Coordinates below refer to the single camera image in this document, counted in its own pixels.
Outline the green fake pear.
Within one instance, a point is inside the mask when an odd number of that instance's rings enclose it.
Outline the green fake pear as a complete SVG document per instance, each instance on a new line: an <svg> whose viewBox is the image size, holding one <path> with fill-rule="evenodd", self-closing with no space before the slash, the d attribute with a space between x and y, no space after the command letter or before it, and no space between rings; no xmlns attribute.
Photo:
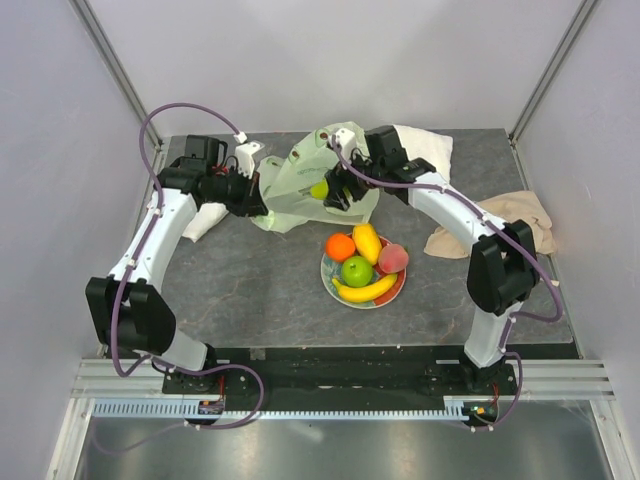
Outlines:
<svg viewBox="0 0 640 480"><path fill-rule="evenodd" d="M329 187L325 180L313 185L309 190L311 197L317 200L324 200L327 197L328 192Z"/></svg>

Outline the pale green plastic bag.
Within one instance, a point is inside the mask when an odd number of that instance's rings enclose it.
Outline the pale green plastic bag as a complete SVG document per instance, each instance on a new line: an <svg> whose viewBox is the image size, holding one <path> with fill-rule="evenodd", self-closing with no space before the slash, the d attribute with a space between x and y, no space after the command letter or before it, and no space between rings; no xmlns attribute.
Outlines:
<svg viewBox="0 0 640 480"><path fill-rule="evenodd" d="M351 201L346 211L328 208L321 199L311 195L312 187L321 183L325 174L338 163L337 156L326 144L331 134L341 128L353 131L356 146L364 153L368 151L364 130L348 121L308 133L284 158L271 155L260 162L257 167L259 189L269 213L254 217L254 224L266 231L286 233L308 221L338 225L369 221L379 201L377 190L368 191L360 201Z"/></svg>

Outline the yellow fake mango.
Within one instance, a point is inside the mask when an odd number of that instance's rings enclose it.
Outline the yellow fake mango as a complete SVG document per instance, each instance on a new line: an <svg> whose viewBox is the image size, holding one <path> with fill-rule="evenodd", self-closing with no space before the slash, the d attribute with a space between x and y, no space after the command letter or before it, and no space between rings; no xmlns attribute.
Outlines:
<svg viewBox="0 0 640 480"><path fill-rule="evenodd" d="M356 225L352 230L352 239L359 254L371 265L376 265L382 243L374 227L369 223Z"/></svg>

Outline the orange fake fruit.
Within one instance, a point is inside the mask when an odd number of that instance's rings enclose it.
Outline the orange fake fruit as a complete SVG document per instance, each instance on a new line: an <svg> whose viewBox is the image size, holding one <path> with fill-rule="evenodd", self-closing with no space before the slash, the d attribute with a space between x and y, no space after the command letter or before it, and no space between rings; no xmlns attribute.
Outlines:
<svg viewBox="0 0 640 480"><path fill-rule="evenodd" d="M345 233L334 233L325 243L325 254L338 263L343 263L354 256L355 252L356 246L353 239Z"/></svg>

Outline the green fake apple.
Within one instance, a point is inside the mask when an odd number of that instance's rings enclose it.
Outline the green fake apple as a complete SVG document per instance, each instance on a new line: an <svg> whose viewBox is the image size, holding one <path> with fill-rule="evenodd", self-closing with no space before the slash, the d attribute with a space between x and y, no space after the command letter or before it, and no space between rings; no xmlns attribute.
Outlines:
<svg viewBox="0 0 640 480"><path fill-rule="evenodd" d="M349 287L365 287L371 282L373 276L373 266L362 256L352 256L342 263L341 278Z"/></svg>

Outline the pink fake peach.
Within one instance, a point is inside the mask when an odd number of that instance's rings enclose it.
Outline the pink fake peach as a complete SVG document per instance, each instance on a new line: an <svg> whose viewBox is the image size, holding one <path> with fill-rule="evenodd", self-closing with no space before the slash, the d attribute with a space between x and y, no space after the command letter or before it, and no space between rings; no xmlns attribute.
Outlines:
<svg viewBox="0 0 640 480"><path fill-rule="evenodd" d="M407 250L399 244L387 244L379 254L378 266L385 274L399 273L409 263Z"/></svg>

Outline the yellow fake banana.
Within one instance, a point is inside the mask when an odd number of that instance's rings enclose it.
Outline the yellow fake banana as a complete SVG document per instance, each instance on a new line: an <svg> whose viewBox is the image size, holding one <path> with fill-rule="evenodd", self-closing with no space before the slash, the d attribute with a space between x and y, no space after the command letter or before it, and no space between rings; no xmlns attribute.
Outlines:
<svg viewBox="0 0 640 480"><path fill-rule="evenodd" d="M337 278L332 279L332 284L338 297L347 303L358 305L373 303L376 306L380 306L388 303L397 295L398 289L402 286L402 281L398 274L389 274L361 288L349 287L346 284L342 284Z"/></svg>

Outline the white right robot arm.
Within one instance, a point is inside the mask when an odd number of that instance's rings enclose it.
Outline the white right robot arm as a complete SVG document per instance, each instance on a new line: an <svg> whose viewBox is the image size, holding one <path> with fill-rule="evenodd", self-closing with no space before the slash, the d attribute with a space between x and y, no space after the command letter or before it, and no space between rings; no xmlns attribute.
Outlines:
<svg viewBox="0 0 640 480"><path fill-rule="evenodd" d="M348 211L380 188L436 221L469 253L467 291L475 313L457 377L465 391L481 393L494 381L491 366L505 354L509 315L520 310L540 279L531 228L522 220L507 222L461 194L432 163L409 154L395 127L370 130L365 141L367 151L361 153L353 131L329 133L327 146L338 162L325 175L324 204Z"/></svg>

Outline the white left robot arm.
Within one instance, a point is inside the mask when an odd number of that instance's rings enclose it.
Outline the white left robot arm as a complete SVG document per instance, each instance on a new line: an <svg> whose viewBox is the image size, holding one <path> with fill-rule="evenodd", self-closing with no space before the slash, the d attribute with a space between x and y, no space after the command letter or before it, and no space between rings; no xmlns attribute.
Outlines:
<svg viewBox="0 0 640 480"><path fill-rule="evenodd" d="M105 277L89 280L85 295L98 340L117 354L138 353L185 370L185 382L208 393L219 382L214 350L183 333L161 296L169 261L205 204L219 203L238 217L268 212L256 164L265 156L258 141L227 152L226 142L190 135L186 151L158 175L150 206L134 239Z"/></svg>

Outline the red white cartoon pouch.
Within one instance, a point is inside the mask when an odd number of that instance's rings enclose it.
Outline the red white cartoon pouch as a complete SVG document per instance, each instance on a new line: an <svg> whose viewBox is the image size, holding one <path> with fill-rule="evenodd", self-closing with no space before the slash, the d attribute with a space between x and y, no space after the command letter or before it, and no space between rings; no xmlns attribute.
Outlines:
<svg viewBox="0 0 640 480"><path fill-rule="evenodd" d="M214 226L219 224L228 214L225 205L221 203L205 203L189 222L182 233L182 237L197 242Z"/></svg>

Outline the red teal floral plate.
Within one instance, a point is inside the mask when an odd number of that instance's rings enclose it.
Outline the red teal floral plate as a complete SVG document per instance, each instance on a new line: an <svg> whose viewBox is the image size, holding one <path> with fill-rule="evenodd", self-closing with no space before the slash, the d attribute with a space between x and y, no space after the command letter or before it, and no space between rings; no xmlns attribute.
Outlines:
<svg viewBox="0 0 640 480"><path fill-rule="evenodd" d="M370 310L393 301L402 290L407 270L385 273L357 250L350 234L335 233L325 242L320 275L324 288L336 301Z"/></svg>

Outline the white folded towel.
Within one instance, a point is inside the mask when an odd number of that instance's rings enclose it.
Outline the white folded towel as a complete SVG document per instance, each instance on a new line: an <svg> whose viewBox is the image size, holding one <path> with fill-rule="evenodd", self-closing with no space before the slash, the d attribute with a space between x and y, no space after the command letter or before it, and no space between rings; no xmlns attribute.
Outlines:
<svg viewBox="0 0 640 480"><path fill-rule="evenodd" d="M409 160L416 158L426 160L435 167L445 181L450 181L453 153L451 136L404 125L394 125L394 128Z"/></svg>

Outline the beige crumpled cloth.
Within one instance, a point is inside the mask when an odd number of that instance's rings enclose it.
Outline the beige crumpled cloth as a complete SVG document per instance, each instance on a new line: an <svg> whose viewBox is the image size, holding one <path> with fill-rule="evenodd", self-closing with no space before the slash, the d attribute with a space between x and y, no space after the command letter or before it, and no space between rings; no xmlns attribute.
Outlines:
<svg viewBox="0 0 640 480"><path fill-rule="evenodd" d="M552 234L552 221L532 191L509 192L479 202L479 206L509 223L524 220L531 228L536 252L552 255L557 245ZM427 239L424 253L437 258L464 259L469 256L462 244L443 227Z"/></svg>

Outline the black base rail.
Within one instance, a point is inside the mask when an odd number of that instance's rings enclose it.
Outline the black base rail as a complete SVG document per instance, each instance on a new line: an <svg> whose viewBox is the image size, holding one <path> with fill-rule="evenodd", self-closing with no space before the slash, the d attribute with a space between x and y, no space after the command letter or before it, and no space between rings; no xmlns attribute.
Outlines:
<svg viewBox="0 0 640 480"><path fill-rule="evenodd" d="M460 346L218 348L205 377L165 376L165 394L221 394L229 410L392 412L441 410L449 396L491 401L517 391L504 360L475 373Z"/></svg>

